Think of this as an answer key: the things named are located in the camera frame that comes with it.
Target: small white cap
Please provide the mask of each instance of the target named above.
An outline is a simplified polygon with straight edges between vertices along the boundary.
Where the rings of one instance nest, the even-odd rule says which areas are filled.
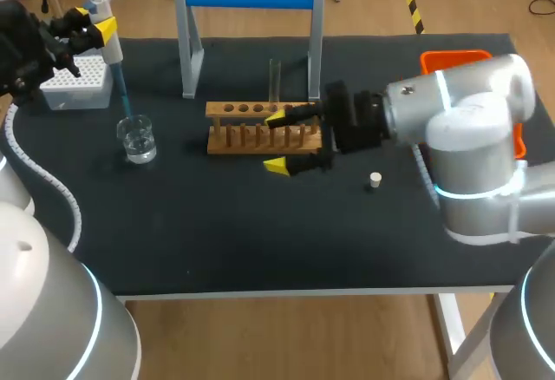
[[[370,186],[379,187],[382,182],[382,175],[377,172],[372,172],[370,174]]]

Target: white box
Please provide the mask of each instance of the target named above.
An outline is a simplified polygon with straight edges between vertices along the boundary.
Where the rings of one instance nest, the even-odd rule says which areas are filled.
[[[50,109],[106,108],[113,79],[102,56],[78,56],[74,61],[81,77],[75,78],[67,69],[54,69],[54,77],[41,85]]]

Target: black table mat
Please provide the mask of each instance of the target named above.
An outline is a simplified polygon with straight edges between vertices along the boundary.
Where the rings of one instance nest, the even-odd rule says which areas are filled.
[[[336,158],[293,179],[268,174],[272,156],[208,156],[205,101],[264,101],[268,61],[282,62],[282,101],[306,98],[303,38],[205,39],[195,101],[183,100],[174,40],[123,40],[134,111],[148,115],[158,156],[122,161],[119,99],[99,111],[19,110],[15,133],[31,158],[63,181],[83,212],[76,257],[115,294],[511,285],[548,245],[465,246],[441,227],[408,147]],[[506,35],[336,37],[323,43],[322,85],[381,90],[418,75],[431,49],[513,52]],[[524,127],[527,159],[555,157],[541,103]],[[65,200],[0,146],[36,202],[36,217],[68,244]],[[362,185],[379,171],[379,190]]]

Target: water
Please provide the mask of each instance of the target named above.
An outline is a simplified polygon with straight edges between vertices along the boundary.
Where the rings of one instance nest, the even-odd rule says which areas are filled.
[[[121,101],[123,102],[123,109],[125,110],[125,116],[131,118],[133,113],[131,111],[129,97],[127,96],[127,87],[125,86],[125,79],[123,79],[123,69],[121,67],[121,62],[110,65],[110,68],[112,69],[112,76],[114,77],[115,86],[120,92]]]
[[[131,130],[123,139],[127,157],[133,163],[148,163],[156,156],[152,132],[146,129]]]

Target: cable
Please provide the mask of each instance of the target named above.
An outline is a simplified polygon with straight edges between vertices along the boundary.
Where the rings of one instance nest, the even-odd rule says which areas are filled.
[[[553,0],[532,0],[530,5],[528,5],[528,11],[530,11],[530,13],[532,13],[534,16],[549,16],[551,14],[555,14],[555,10],[554,11],[549,11],[549,12],[546,12],[546,13],[540,13],[540,12],[532,10],[532,6],[534,5],[534,3],[537,3],[538,1],[547,1],[548,3],[551,3],[551,4],[555,5],[555,1],[553,1]]]
[[[428,190],[428,194],[430,195],[430,198],[432,198],[432,201],[435,203],[437,207],[439,207],[440,206],[439,195],[435,191],[434,183],[432,182],[432,177],[428,172],[428,168],[426,167],[426,162],[422,157],[422,153],[418,148],[417,144],[411,145],[410,148],[413,149],[413,155],[415,156],[416,166],[418,166],[418,170],[420,171],[422,182],[424,183],[424,186]]]
[[[68,251],[73,252],[76,249],[77,245],[79,244],[79,238],[81,237],[81,230],[82,230],[82,216],[81,216],[81,209],[79,208],[79,204],[77,204],[77,200],[75,199],[75,196],[73,196],[73,194],[63,183],[61,183],[55,176],[47,172],[41,166],[36,164],[19,146],[19,144],[17,143],[16,137],[14,136],[14,119],[16,118],[16,112],[17,112],[17,105],[12,103],[10,105],[10,109],[8,109],[8,114],[6,115],[6,120],[4,123],[6,139],[8,140],[8,144],[10,145],[11,149],[14,151],[16,156],[25,165],[27,165],[31,170],[35,171],[39,176],[45,179],[53,187],[55,187],[68,202],[74,219],[73,235],[71,237],[71,241],[69,242]]]

